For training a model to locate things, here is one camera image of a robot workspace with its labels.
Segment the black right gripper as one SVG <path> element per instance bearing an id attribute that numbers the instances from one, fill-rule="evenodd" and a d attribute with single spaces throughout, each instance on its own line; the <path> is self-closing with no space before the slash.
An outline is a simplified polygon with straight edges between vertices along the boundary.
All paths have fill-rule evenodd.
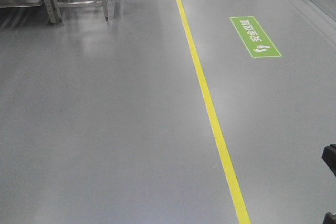
<path id="1" fill-rule="evenodd" d="M 336 157 L 335 157 L 335 144 L 328 145 L 324 148 L 322 153 L 322 159 L 327 164 L 327 166 L 331 169 L 334 175 L 336 175 L 335 172 L 335 166 L 336 166 Z M 327 212 L 324 220 L 322 222 L 323 224 L 335 224 L 335 214 L 332 214 L 331 212 Z"/>

